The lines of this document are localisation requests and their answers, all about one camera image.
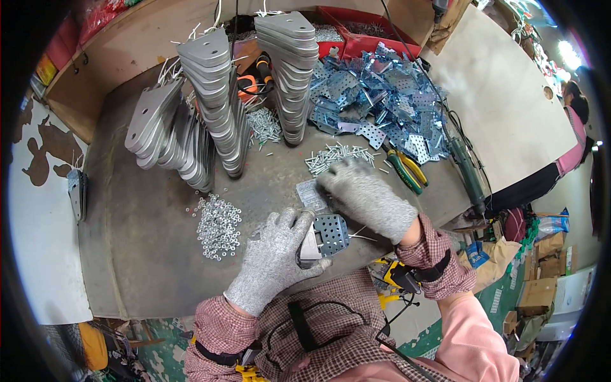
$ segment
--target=woman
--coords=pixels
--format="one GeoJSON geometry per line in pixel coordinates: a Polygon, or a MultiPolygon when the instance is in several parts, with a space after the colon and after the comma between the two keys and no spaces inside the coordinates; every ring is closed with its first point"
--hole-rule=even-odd
{"type": "Polygon", "coordinates": [[[539,199],[551,191],[560,178],[585,162],[594,144],[594,140],[586,136],[584,127],[590,116],[588,100],[575,81],[563,83],[562,98],[577,144],[553,163],[489,196],[486,199],[488,212],[495,215],[501,210],[511,210],[539,199]]]}
{"type": "Polygon", "coordinates": [[[365,268],[293,295],[274,298],[331,265],[323,258],[302,270],[295,254],[314,214],[292,208],[271,213],[248,239],[238,276],[222,296],[200,303],[187,348],[191,382],[242,381],[236,365],[255,340],[254,364],[269,381],[517,381],[518,359],[507,354],[471,290],[475,271],[464,268],[449,237],[396,196],[364,161],[346,158],[317,182],[346,216],[395,245],[397,257],[417,270],[422,291],[437,301],[443,341],[435,359],[397,353],[365,268]]]}

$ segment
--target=hand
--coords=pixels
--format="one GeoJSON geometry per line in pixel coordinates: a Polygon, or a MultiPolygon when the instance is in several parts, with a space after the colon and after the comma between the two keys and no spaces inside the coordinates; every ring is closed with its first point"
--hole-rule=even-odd
{"type": "Polygon", "coordinates": [[[297,265],[296,253],[314,221],[314,212],[304,211],[295,222],[296,217],[293,208],[286,208],[281,215],[272,212],[265,225],[253,233],[258,233],[259,239],[249,238],[246,243],[242,270],[224,296],[250,315],[259,316],[278,293],[320,276],[331,265],[330,259],[321,259],[307,270],[297,265]]]}
{"type": "Polygon", "coordinates": [[[401,241],[418,215],[365,161],[344,158],[316,180],[331,194],[334,207],[393,244],[401,241]]]}

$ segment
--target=pliers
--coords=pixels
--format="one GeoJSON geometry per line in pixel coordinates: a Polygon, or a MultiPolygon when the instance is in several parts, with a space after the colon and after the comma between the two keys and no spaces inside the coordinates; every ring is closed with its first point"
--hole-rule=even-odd
{"type": "Polygon", "coordinates": [[[386,144],[382,144],[382,149],[384,149],[386,152],[386,159],[395,168],[403,183],[405,183],[409,189],[415,192],[416,195],[420,195],[422,193],[422,187],[408,171],[411,170],[424,187],[428,186],[428,180],[418,165],[413,160],[409,159],[404,153],[400,152],[399,150],[393,150],[386,144]]]}

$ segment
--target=gray work glove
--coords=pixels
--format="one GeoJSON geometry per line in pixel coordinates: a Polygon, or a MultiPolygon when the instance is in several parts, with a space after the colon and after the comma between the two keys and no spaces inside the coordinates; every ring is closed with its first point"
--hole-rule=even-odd
{"type": "Polygon", "coordinates": [[[278,293],[320,276],[331,265],[330,259],[321,259],[307,270],[297,265],[297,249],[314,221],[314,212],[302,212],[295,222],[296,217],[293,208],[286,208],[281,215],[272,212],[265,225],[253,233],[258,233],[259,239],[248,239],[242,270],[223,293],[248,314],[259,316],[278,293]]]}
{"type": "Polygon", "coordinates": [[[331,204],[350,218],[398,244],[418,210],[392,192],[370,164],[344,158],[316,180],[332,196],[331,204]]]}

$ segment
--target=gray table surface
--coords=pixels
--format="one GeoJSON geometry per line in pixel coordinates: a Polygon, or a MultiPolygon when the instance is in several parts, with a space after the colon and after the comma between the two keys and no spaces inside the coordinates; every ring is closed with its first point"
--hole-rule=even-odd
{"type": "MultiPolygon", "coordinates": [[[[142,170],[136,156],[123,146],[138,94],[156,78],[155,71],[143,73],[111,93],[86,158],[89,200],[87,219],[79,224],[83,276],[94,315],[101,317],[153,318],[192,315],[202,300],[221,294],[240,271],[246,238],[258,222],[272,211],[302,207],[296,184],[311,179],[304,159],[312,151],[336,141],[367,147],[362,136],[333,137],[307,127],[303,143],[288,148],[272,142],[261,152],[253,147],[239,180],[229,179],[218,163],[214,192],[242,210],[238,230],[241,245],[236,257],[222,261],[202,256],[197,240],[199,217],[187,208],[197,206],[200,194],[190,188],[176,171],[159,166],[142,170]]],[[[422,168],[429,187],[416,196],[376,156],[376,167],[393,190],[426,213],[441,226],[470,207],[458,172],[447,160],[426,163],[422,168]]],[[[346,219],[349,233],[362,227],[346,219]]],[[[313,284],[363,267],[392,250],[391,243],[368,229],[360,235],[377,242],[353,238],[334,256],[334,264],[315,279],[285,291],[302,290],[313,284]]]]}

